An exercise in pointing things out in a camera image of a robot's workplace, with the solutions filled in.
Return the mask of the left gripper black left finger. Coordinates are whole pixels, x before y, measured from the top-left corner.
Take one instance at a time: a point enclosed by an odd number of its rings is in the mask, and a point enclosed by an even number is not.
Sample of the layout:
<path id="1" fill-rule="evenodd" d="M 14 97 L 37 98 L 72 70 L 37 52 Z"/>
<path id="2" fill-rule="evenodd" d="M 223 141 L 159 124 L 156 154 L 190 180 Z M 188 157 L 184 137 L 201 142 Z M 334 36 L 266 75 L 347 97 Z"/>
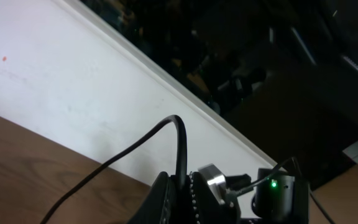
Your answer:
<path id="1" fill-rule="evenodd" d="M 170 219 L 170 178 L 161 172 L 149 194 L 127 224 L 164 224 Z"/>

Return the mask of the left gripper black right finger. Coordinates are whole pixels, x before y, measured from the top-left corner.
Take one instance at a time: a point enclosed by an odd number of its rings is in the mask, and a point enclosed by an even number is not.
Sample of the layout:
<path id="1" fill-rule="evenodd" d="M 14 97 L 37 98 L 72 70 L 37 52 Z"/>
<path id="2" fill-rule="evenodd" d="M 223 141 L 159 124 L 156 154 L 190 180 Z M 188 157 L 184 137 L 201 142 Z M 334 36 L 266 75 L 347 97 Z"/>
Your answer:
<path id="1" fill-rule="evenodd" d="M 197 224 L 238 224 L 241 211 L 238 200 L 230 192 L 221 205 L 199 172 L 190 174 L 190 205 Z"/>

